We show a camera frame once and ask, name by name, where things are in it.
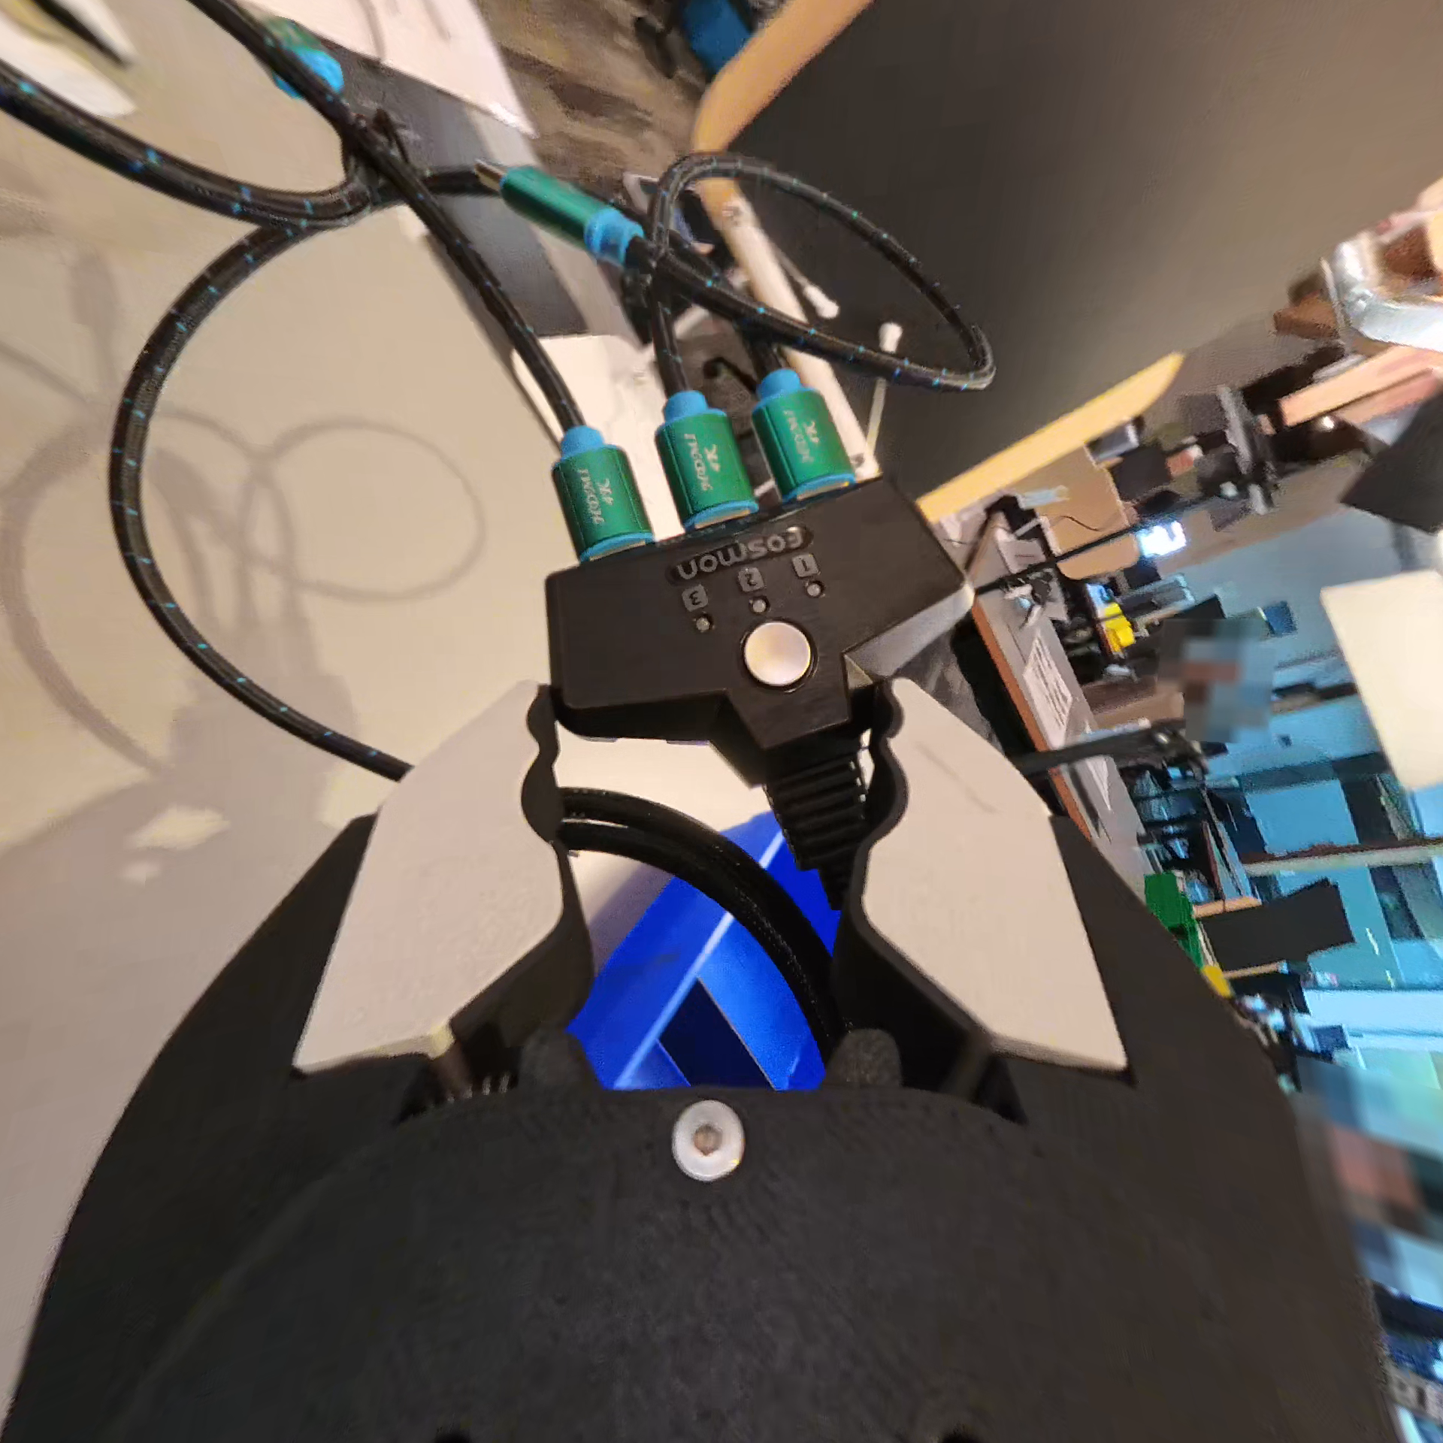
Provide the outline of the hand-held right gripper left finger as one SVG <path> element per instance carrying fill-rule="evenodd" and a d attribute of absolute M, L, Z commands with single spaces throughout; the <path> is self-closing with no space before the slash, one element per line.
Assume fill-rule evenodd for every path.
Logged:
<path fill-rule="evenodd" d="M 421 1058 L 458 1089 L 518 1080 L 588 1002 L 594 956 L 565 853 L 547 683 L 508 689 L 372 818 L 293 1065 Z"/>

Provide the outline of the dark grey table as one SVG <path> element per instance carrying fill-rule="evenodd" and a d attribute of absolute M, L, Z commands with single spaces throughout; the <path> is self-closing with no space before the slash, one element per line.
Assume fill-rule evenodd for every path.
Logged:
<path fill-rule="evenodd" d="M 984 389 L 883 416 L 942 520 L 1440 182 L 1440 34 L 1440 4 L 783 4 L 690 149 L 846 200 L 984 331 Z"/>

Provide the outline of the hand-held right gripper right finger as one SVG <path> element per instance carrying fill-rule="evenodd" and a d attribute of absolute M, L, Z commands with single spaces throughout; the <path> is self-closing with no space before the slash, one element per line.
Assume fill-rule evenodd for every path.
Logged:
<path fill-rule="evenodd" d="M 978 1075 L 989 1058 L 1123 1075 L 1046 806 L 916 679 L 875 702 L 834 943 L 843 1021 L 888 1033 L 906 1075 Z"/>

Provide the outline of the blue plastic bin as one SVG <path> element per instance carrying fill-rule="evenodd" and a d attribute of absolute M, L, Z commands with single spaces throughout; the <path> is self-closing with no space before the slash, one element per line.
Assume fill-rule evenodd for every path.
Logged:
<path fill-rule="evenodd" d="M 841 915 L 783 856 L 783 826 L 755 818 L 721 846 L 625 823 L 569 830 L 664 876 L 569 1026 L 594 1080 L 610 1092 L 823 1089 L 841 1039 L 826 994 Z"/>

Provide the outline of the black desk mat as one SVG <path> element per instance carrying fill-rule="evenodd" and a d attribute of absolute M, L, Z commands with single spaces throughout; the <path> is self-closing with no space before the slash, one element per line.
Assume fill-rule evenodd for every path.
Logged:
<path fill-rule="evenodd" d="M 346 96 L 358 112 L 384 112 L 404 129 L 419 167 L 470 167 L 475 160 L 513 167 L 543 163 L 533 142 L 511 125 L 449 96 L 421 82 L 384 71 L 356 51 L 331 51 L 346 69 Z M 601 263 L 530 225 L 500 200 L 443 200 L 454 224 L 480 251 L 508 300 L 537 340 L 630 334 Z"/>

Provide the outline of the blue chair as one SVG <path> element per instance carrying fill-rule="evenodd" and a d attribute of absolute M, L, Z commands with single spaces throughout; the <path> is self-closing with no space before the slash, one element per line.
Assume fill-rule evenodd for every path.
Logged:
<path fill-rule="evenodd" d="M 685 51 L 714 82 L 755 34 L 759 8 L 751 0 L 680 0 L 674 24 Z"/>

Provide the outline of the black hdmi switch box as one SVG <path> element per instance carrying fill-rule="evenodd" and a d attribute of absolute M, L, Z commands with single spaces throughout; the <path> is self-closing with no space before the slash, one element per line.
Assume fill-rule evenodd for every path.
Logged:
<path fill-rule="evenodd" d="M 714 748 L 841 901 L 881 683 L 963 610 L 919 508 L 864 480 L 552 572 L 552 691 L 580 738 Z"/>

